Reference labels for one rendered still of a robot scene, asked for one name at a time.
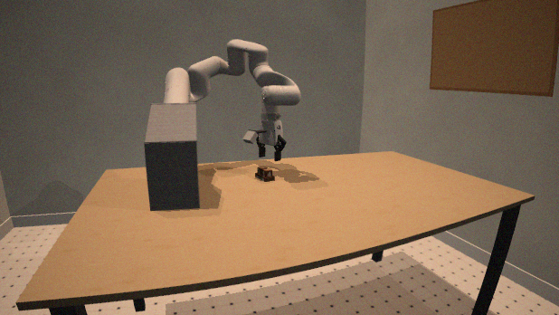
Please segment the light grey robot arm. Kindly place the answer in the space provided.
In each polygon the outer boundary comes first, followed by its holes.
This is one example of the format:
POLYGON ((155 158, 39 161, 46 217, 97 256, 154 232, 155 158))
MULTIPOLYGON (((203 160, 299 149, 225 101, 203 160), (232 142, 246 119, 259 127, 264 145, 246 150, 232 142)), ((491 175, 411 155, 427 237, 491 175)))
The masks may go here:
POLYGON ((249 53, 250 73, 258 85, 263 87, 261 90, 261 119, 280 119, 280 106, 292 106, 299 103, 299 88, 293 80, 271 69, 268 65, 266 47, 243 40, 231 40, 227 43, 228 62, 213 56, 191 65, 188 73, 182 68, 170 70, 166 75, 164 103, 197 102, 210 92, 210 78, 213 76, 219 73, 233 76, 243 75, 246 70, 246 53, 249 53), (266 92, 264 92, 265 86, 269 86, 266 92), (265 101, 271 106, 267 105, 265 101))

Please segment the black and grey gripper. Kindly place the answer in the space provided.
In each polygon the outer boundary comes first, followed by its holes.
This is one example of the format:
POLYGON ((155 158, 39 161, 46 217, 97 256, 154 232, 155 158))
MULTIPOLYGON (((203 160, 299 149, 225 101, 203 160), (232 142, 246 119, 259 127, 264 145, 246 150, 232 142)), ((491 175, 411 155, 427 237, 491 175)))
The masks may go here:
POLYGON ((284 149, 284 146, 286 145, 286 141, 283 139, 281 121, 279 119, 277 120, 263 119, 261 120, 259 130, 267 130, 267 132, 259 133, 259 136, 256 138, 258 148, 259 148, 259 157, 260 158, 265 157, 264 146, 270 145, 270 146, 274 146, 276 150, 274 154, 274 160, 280 161, 281 151, 282 149, 284 149))

